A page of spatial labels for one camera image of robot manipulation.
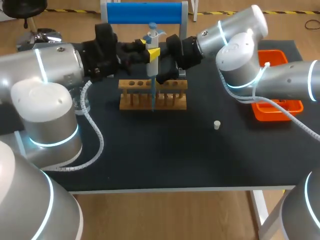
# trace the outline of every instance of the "wooden test tube rack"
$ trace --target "wooden test tube rack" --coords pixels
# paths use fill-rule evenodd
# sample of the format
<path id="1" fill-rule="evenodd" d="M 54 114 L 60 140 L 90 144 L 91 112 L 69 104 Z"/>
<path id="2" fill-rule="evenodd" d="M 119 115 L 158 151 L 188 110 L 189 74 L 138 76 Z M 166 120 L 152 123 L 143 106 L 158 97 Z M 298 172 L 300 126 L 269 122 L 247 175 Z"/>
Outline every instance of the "wooden test tube rack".
<path id="1" fill-rule="evenodd" d="M 119 89 L 122 89 L 120 110 L 151 110 L 151 93 L 128 93 L 151 89 L 151 80 L 120 79 Z M 186 110 L 188 89 L 187 80 L 168 80 L 164 84 L 156 84 L 155 110 Z"/>

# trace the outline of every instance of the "yellow black tape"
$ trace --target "yellow black tape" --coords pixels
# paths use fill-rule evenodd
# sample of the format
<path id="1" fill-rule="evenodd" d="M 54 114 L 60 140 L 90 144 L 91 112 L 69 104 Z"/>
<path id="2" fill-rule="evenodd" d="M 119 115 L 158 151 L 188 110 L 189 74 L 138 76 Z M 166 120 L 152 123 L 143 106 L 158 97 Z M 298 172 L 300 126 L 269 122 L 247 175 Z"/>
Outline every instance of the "yellow black tape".
<path id="1" fill-rule="evenodd" d="M 263 14 L 320 14 L 320 11 L 262 11 Z M 237 11 L 202 11 L 198 12 L 198 15 L 233 15 Z"/>
<path id="2" fill-rule="evenodd" d="M 78 14 L 100 14 L 99 11 L 91 10 L 74 10 L 74 9 L 46 9 L 45 12 L 50 13 L 78 13 Z"/>
<path id="3" fill-rule="evenodd" d="M 51 13 L 79 13 L 79 14 L 100 14 L 99 11 L 76 10 L 76 9 L 46 9 L 45 12 Z M 264 14 L 320 14 L 320 11 L 262 11 Z M 202 11 L 197 15 L 233 15 L 237 11 Z"/>

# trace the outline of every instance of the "table surface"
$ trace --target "table surface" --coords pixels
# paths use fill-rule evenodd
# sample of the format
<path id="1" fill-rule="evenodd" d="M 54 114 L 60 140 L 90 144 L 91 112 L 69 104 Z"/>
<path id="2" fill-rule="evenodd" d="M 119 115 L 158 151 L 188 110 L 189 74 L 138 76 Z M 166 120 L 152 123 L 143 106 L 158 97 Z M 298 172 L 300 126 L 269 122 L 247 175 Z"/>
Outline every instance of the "table surface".
<path id="1" fill-rule="evenodd" d="M 289 62 L 302 60 L 293 41 L 264 40 L 259 49 L 280 49 Z M 133 76 L 116 75 L 88 91 L 90 114 L 105 141 L 101 157 L 75 172 L 47 172 L 70 192 L 178 188 L 294 186 L 319 166 L 319 143 L 292 122 L 258 122 L 249 104 L 224 90 L 215 63 L 186 72 L 186 111 L 120 111 L 118 80 L 146 78 L 144 66 Z M 320 107 L 303 102 L 298 118 L 320 132 Z M 14 110 L 0 106 L 0 134 L 20 129 Z M 83 149 L 72 166 L 91 159 L 98 138 L 77 118 Z M 213 122 L 221 127 L 214 130 Z"/>

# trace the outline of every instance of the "metal frame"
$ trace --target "metal frame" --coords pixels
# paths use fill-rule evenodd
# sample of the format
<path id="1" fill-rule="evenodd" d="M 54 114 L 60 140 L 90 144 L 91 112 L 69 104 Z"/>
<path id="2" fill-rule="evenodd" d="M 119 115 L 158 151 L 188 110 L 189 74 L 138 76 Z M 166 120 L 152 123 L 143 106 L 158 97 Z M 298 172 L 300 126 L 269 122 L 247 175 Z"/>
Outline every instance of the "metal frame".
<path id="1" fill-rule="evenodd" d="M 197 21 L 199 0 L 190 0 L 193 12 L 193 21 Z"/>
<path id="2" fill-rule="evenodd" d="M 279 228 L 281 228 L 282 232 L 284 231 L 283 227 L 281 227 L 281 209 L 284 199 L 289 192 L 290 190 L 285 191 L 272 212 L 268 214 L 263 191 L 250 191 L 254 214 L 258 225 L 259 240 L 271 240 Z"/>
<path id="3" fill-rule="evenodd" d="M 120 3 L 121 0 L 100 0 L 101 20 L 108 22 L 108 7 L 107 3 Z M 188 28 L 188 1 L 181 2 L 181 24 L 179 27 L 179 38 L 181 40 L 187 38 Z"/>

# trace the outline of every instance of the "orange tray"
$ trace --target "orange tray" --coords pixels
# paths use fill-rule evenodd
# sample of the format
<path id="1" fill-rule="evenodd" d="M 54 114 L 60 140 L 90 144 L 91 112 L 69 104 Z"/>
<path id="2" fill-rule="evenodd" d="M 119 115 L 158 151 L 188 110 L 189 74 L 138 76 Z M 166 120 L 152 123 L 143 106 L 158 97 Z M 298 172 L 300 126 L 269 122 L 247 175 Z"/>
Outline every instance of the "orange tray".
<path id="1" fill-rule="evenodd" d="M 287 64 L 288 60 L 286 55 L 280 50 L 259 50 L 259 63 L 263 67 L 266 62 L 270 62 L 270 66 L 277 66 Z M 304 106 L 300 100 L 279 100 L 273 99 L 275 103 L 279 104 L 293 116 L 301 113 Z M 252 103 L 251 104 L 255 118 L 262 122 L 269 121 L 290 121 L 281 111 L 266 102 Z"/>

